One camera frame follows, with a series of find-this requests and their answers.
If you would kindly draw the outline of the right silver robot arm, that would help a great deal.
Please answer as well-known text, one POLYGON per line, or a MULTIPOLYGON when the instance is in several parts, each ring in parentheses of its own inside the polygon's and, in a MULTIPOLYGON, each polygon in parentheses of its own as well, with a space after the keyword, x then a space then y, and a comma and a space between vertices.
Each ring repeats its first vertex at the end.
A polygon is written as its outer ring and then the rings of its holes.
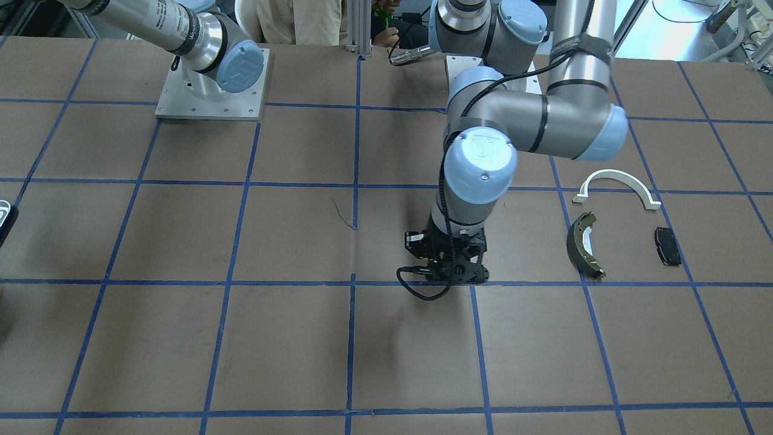
POLYGON ((248 91, 265 55, 214 1, 63 1, 176 57, 191 92, 221 99, 248 91))

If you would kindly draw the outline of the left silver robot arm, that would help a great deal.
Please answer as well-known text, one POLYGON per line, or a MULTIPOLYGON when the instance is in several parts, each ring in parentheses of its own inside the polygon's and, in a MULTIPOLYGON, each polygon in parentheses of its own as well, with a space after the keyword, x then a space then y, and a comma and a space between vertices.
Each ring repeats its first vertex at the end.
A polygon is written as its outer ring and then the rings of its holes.
POLYGON ((615 1, 558 1, 548 65, 530 71, 548 32, 531 1, 434 1, 431 49, 478 57, 453 79, 439 189, 425 230, 405 247, 431 282, 485 283, 485 222, 513 182, 518 152, 607 161, 626 140, 627 115, 609 101, 615 1))

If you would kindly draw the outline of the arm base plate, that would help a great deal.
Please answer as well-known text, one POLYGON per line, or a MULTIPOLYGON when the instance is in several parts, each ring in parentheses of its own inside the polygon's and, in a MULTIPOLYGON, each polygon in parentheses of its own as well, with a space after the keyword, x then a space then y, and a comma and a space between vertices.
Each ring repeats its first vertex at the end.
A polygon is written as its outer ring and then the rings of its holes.
MULTIPOLYGON (((459 55, 446 56, 448 98, 451 99, 458 91, 469 85, 472 79, 478 80, 483 78, 484 80, 495 80, 502 76, 500 72, 497 72, 498 76, 495 77, 491 72, 483 74, 483 72, 478 71, 478 69, 484 66, 484 63, 485 62, 480 57, 462 57, 459 55)), ((543 94, 538 77, 536 76, 511 80, 511 82, 504 83, 503 86, 508 90, 522 91, 531 94, 543 94)))
POLYGON ((155 115, 174 120, 259 121, 271 58, 268 48, 260 51, 262 74, 254 85, 240 93, 221 90, 215 80, 188 69, 183 61, 174 58, 174 69, 168 72, 155 115))

